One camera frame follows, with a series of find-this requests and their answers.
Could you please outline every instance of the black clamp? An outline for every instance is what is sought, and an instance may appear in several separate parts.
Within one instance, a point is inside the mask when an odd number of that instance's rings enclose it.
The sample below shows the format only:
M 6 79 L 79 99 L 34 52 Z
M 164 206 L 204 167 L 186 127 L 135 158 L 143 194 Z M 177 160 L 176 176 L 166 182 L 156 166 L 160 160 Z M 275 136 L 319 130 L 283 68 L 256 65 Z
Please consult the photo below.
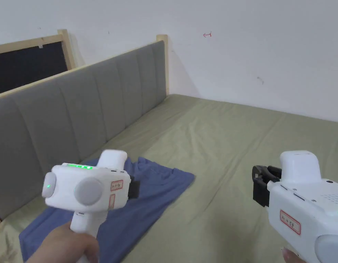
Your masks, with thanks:
M 269 181 L 280 181 L 281 172 L 282 170 L 280 168 L 274 166 L 253 166 L 253 200 L 260 204 L 262 207 L 269 207 L 270 192 L 267 189 Z
M 140 194 L 140 181 L 135 181 L 134 176 L 130 176 L 130 179 L 128 199 L 135 199 L 138 198 L 138 195 Z

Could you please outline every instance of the blue towel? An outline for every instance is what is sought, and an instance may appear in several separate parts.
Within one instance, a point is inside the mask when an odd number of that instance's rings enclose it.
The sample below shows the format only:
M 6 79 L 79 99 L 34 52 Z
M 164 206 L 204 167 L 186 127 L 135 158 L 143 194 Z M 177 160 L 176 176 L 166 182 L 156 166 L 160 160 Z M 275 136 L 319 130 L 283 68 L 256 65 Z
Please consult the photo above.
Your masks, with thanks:
M 98 159 L 85 164 L 95 166 Z M 125 162 L 124 169 L 141 181 L 138 199 L 125 207 L 109 211 L 97 234 L 100 263 L 120 262 L 142 235 L 159 219 L 164 210 L 194 180 L 194 175 L 169 169 L 144 158 Z M 48 207 L 19 235 L 24 262 L 37 250 L 43 239 L 56 227 L 71 220 L 73 212 Z

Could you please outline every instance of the green indicator light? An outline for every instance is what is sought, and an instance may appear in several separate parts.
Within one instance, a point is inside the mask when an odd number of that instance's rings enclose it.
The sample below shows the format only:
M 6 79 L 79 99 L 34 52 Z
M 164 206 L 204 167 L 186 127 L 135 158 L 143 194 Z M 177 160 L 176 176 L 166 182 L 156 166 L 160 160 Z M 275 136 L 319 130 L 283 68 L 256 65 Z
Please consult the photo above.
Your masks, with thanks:
M 88 170 L 91 170 L 93 168 L 92 166 L 85 166 L 85 165 L 78 165 L 78 164 L 67 164 L 67 166 L 77 167 L 81 169 L 88 169 Z

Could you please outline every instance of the green bed sheet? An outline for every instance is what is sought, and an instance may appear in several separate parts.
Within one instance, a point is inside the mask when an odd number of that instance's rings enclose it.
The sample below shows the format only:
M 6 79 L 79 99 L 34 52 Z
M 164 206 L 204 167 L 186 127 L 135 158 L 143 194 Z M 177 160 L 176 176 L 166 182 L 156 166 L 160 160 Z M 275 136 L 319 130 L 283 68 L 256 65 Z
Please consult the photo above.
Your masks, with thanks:
M 322 176 L 338 181 L 338 123 L 179 95 L 169 96 L 106 148 L 196 175 L 124 262 L 281 263 L 287 244 L 252 200 L 252 166 L 280 166 L 281 152 L 309 150 Z M 18 235 L 44 207 L 37 198 L 1 223 L 4 258 L 22 261 Z

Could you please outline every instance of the red label sticker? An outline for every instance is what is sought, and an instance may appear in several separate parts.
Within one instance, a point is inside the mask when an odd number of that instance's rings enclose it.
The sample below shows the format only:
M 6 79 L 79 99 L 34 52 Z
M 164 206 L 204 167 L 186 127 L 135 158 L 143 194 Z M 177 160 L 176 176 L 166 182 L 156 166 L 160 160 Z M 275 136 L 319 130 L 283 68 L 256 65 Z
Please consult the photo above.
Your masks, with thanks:
M 115 191 L 123 188 L 123 180 L 113 181 L 110 185 L 110 190 Z
M 280 210 L 280 220 L 287 225 L 290 229 L 301 235 L 301 224 L 296 219 L 291 217 L 285 211 Z
M 113 209 L 115 203 L 115 194 L 110 195 L 108 209 Z

